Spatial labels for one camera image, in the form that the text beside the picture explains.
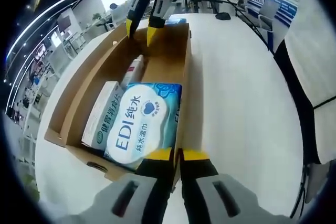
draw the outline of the blue wet wipes package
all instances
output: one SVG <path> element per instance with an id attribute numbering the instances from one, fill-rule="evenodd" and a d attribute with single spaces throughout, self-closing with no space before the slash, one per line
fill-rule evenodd
<path id="1" fill-rule="evenodd" d="M 104 156 L 134 169 L 154 150 L 174 147 L 181 94 L 179 84 L 128 85 Z"/>

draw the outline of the cardboard box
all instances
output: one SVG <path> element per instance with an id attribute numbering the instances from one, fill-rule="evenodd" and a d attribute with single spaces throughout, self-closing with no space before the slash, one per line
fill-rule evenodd
<path id="1" fill-rule="evenodd" d="M 121 31 L 116 34 L 117 32 L 115 30 L 102 42 L 102 44 L 111 45 L 104 46 L 104 53 L 101 48 L 97 48 L 90 55 L 90 58 L 98 61 L 91 64 L 90 69 L 77 71 L 74 75 L 56 106 L 56 109 L 62 107 L 62 111 L 61 113 L 54 111 L 45 135 L 46 140 L 65 147 L 88 166 L 103 171 L 105 177 L 112 181 L 130 171 L 102 158 L 103 153 L 81 144 L 87 120 L 103 85 L 107 81 L 121 82 L 132 61 L 140 54 L 144 55 L 145 64 L 142 82 L 181 84 L 183 89 L 175 146 L 175 154 L 177 154 L 177 149 L 181 147 L 184 137 L 188 69 L 191 57 L 188 24 L 166 26 L 157 34 L 150 47 L 147 47 L 146 42 L 147 29 L 138 30 L 134 39 L 129 39 L 126 35 L 121 40 L 115 39 L 119 42 L 112 47 L 111 38 L 122 34 Z"/>

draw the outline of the white tabletop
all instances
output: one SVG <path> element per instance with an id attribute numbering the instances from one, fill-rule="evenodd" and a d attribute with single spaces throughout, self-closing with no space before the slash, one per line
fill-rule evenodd
<path id="1" fill-rule="evenodd" d="M 173 17 L 186 18 L 192 31 L 190 121 L 184 147 L 206 151 L 218 172 L 230 174 L 253 191 L 264 209 L 290 215 L 301 181 L 302 137 L 294 102 L 272 55 L 238 18 L 222 21 L 213 14 Z M 146 20 L 140 23 L 140 27 L 146 25 Z M 90 207 L 95 194 L 111 183 L 102 172 L 44 140 L 57 100 L 86 50 L 92 49 L 79 53 L 55 87 L 36 147 L 41 197 L 68 214 Z M 183 202 L 178 183 L 164 223 L 187 223 Z"/>

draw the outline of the white bottle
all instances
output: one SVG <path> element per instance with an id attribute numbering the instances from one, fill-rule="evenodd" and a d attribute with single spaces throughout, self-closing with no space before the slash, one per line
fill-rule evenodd
<path id="1" fill-rule="evenodd" d="M 130 65 L 120 86 L 125 90 L 128 84 L 141 81 L 141 72 L 143 69 L 143 55 L 139 55 Z"/>

